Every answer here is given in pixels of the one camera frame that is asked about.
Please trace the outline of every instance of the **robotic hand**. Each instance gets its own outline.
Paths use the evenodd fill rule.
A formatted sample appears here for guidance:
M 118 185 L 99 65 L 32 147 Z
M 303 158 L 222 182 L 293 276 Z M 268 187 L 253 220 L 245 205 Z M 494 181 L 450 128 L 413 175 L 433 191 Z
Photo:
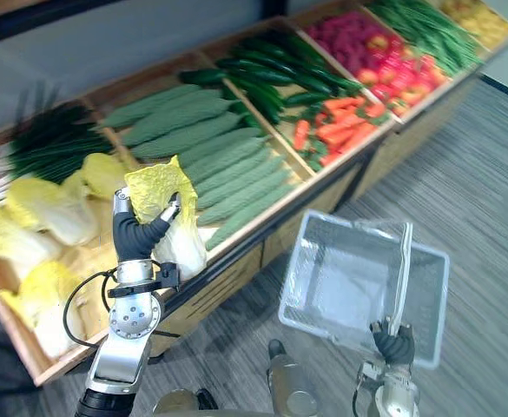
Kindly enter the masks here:
M 151 251 L 180 211 L 180 198 L 174 194 L 157 218 L 142 225 L 134 216 L 128 188 L 115 193 L 113 240 L 119 261 L 118 286 L 108 292 L 115 304 L 109 312 L 109 333 L 89 370 L 76 416 L 130 415 L 151 349 L 149 336 L 164 311 L 153 292 L 178 287 L 180 281 L 176 265 L 152 261 Z M 156 274 L 153 263 L 161 269 Z
M 358 371 L 358 386 L 353 397 L 354 415 L 358 390 L 362 385 L 374 392 L 368 417 L 418 417 L 419 390 L 412 382 L 415 346 L 411 326 L 400 326 L 398 334 L 389 335 L 389 323 L 371 325 L 373 340 L 385 365 L 365 361 Z

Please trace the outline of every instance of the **yellow vegetable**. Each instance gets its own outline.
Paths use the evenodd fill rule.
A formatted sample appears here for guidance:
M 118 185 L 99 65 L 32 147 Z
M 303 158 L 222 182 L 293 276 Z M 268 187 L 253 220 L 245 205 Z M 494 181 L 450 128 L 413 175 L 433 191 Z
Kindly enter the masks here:
M 98 225 L 84 198 L 39 178 L 17 178 L 6 195 L 6 208 L 25 228 L 49 230 L 65 245 L 88 242 Z
M 34 331 L 43 351 L 54 358 L 73 345 L 64 332 L 62 317 L 64 305 L 79 283 L 62 263 L 47 261 L 31 270 L 17 293 L 0 290 L 0 299 Z M 67 319 L 72 333 L 85 338 L 76 304 L 71 305 Z
M 21 280 L 27 272 L 39 263 L 55 259 L 60 247 L 49 237 L 21 228 L 0 207 L 0 258 L 18 265 Z
M 177 157 L 174 156 L 170 163 L 126 174 L 124 179 L 130 188 L 132 207 L 140 222 L 156 218 L 167 207 L 171 195 L 180 194 L 181 213 L 161 242 L 155 245 L 153 255 L 158 261 L 177 263 L 183 280 L 201 272 L 206 265 L 207 252 L 195 224 L 198 196 L 192 182 L 181 170 Z
M 112 199 L 115 191 L 126 186 L 124 175 L 127 172 L 114 156 L 107 154 L 90 154 L 82 166 L 82 178 L 89 192 L 106 199 Z

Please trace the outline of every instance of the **plastic basket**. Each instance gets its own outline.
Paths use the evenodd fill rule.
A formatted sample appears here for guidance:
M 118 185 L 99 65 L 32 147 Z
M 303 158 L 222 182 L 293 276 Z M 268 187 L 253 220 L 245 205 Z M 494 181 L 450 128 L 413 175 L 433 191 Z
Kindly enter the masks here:
M 280 302 L 283 324 L 378 353 L 369 325 L 393 314 L 400 239 L 382 222 L 379 228 L 368 224 L 311 210 L 304 215 Z M 420 367 L 439 364 L 448 271 L 447 254 L 412 244 L 401 320 L 413 326 L 414 363 Z

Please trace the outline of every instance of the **carrot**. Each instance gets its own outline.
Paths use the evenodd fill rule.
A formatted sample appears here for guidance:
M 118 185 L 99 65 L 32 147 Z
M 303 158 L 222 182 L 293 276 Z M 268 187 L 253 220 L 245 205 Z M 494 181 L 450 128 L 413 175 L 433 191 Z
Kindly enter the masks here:
M 381 117 L 385 114 L 385 104 L 383 103 L 375 103 L 371 106 L 366 107 L 366 114 L 368 117 L 374 118 L 374 117 Z
M 329 151 L 333 152 L 340 148 L 340 146 L 350 139 L 354 134 L 355 129 L 344 128 L 337 132 L 333 132 L 331 135 L 321 137 L 321 141 L 326 143 L 329 147 Z
M 294 149 L 302 150 L 306 145 L 307 134 L 309 133 L 309 122 L 307 120 L 299 120 L 296 123 L 294 131 Z
M 363 96 L 357 96 L 355 97 L 355 99 L 356 103 L 353 103 L 353 105 L 356 107 L 363 106 L 364 104 L 366 104 L 366 98 Z
M 353 131 L 353 134 L 350 137 L 350 139 L 348 139 L 346 143 L 344 143 L 340 147 L 339 152 L 341 154 L 344 154 L 350 151 L 351 149 L 355 148 L 356 146 L 360 145 L 376 129 L 377 126 L 373 126 L 371 123 L 365 122 L 361 124 L 360 126 L 358 126 L 357 129 Z
M 345 116 L 348 116 L 348 113 L 345 109 L 333 109 L 329 110 L 331 112 L 331 116 L 333 117 L 333 120 L 335 122 L 338 122 L 340 119 L 344 118 Z
M 330 164 L 332 161 L 337 159 L 339 156 L 340 156 L 340 153 L 338 153 L 338 152 L 333 152 L 332 154 L 322 156 L 320 158 L 320 164 L 323 165 L 324 167 L 326 167 L 328 164 Z
M 345 109 L 336 109 L 332 111 L 335 122 L 341 122 L 346 116 L 353 115 L 356 112 L 356 106 L 348 106 Z
M 330 98 L 329 100 L 325 100 L 323 104 L 329 111 L 335 109 L 344 109 L 352 104 L 356 104 L 358 99 L 355 97 L 344 97 L 344 98 Z
M 326 119 L 327 115 L 325 113 L 318 113 L 318 115 L 315 117 L 315 126 L 323 126 Z
M 325 126 L 321 126 L 320 128 L 317 128 L 315 134 L 320 138 L 323 138 L 325 136 L 331 135 L 333 132 L 338 132 L 339 130 L 342 130 L 344 128 L 351 128 L 352 126 L 363 123 L 365 121 L 366 121 L 365 119 L 362 119 L 361 117 L 358 117 L 355 114 L 348 115 L 342 118 L 337 123 L 330 123 L 326 124 Z

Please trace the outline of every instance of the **produce display stand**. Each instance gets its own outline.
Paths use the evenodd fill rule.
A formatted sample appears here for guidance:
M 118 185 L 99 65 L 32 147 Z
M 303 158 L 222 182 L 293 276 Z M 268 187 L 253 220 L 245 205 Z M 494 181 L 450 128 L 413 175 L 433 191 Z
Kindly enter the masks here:
M 240 33 L 202 45 L 178 57 L 94 89 L 77 101 L 91 109 L 93 117 L 100 122 L 116 107 L 175 86 L 179 83 L 175 75 L 182 70 L 214 67 L 214 60 L 225 56 L 228 49 L 243 37 L 267 29 L 295 32 L 327 60 L 330 70 L 353 79 L 352 74 L 319 47 L 303 29 L 323 17 L 359 6 L 355 1 L 332 1 L 290 18 L 276 17 L 263 21 Z M 500 49 L 496 51 L 483 49 L 480 55 L 486 60 L 498 50 Z M 224 80 L 269 135 L 268 144 L 273 152 L 285 156 L 284 163 L 293 173 L 292 181 L 297 186 L 240 231 L 209 251 L 207 267 L 195 278 L 183 284 L 180 292 L 169 291 L 163 294 L 166 300 L 166 313 L 160 330 L 173 334 L 189 333 L 210 312 L 248 283 L 261 268 L 292 246 L 300 227 L 300 219 L 306 209 L 332 212 L 338 205 L 362 195 L 379 179 L 386 176 L 449 120 L 452 112 L 469 92 L 478 68 L 478 65 L 474 65 L 457 75 L 451 82 L 433 91 L 406 117 L 392 117 L 379 126 L 364 143 L 350 149 L 317 173 L 313 172 L 289 145 L 287 136 L 290 135 L 290 130 L 286 126 L 272 126 L 238 88 L 229 80 Z M 375 100 L 371 93 L 366 91 L 365 94 Z M 122 145 L 121 132 L 103 128 L 102 133 L 114 145 L 115 152 L 121 160 L 131 167 L 139 165 Z M 0 145 L 7 142 L 8 138 L 8 130 L 0 132 Z M 103 213 L 110 213 L 108 202 L 99 209 L 106 210 Z M 104 217 L 110 222 L 110 214 Z M 109 233 L 102 236 L 102 245 L 107 251 L 102 263 L 111 262 L 105 265 L 105 269 L 115 266 Z M 0 288 L 15 289 L 12 272 L 3 261 L 0 261 Z M 91 302 L 88 306 L 91 309 L 89 317 L 95 320 L 93 330 L 88 331 L 88 334 L 93 334 L 89 339 L 91 342 L 98 342 L 106 333 L 104 324 L 107 316 L 101 311 L 100 306 L 99 296 L 96 302 Z M 82 358 L 92 353 L 90 348 L 75 347 L 57 360 L 51 360 L 43 353 L 35 336 L 1 301 L 0 320 L 38 386 L 65 374 Z M 152 337 L 152 342 L 152 355 L 158 355 L 168 349 L 175 339 L 156 335 Z

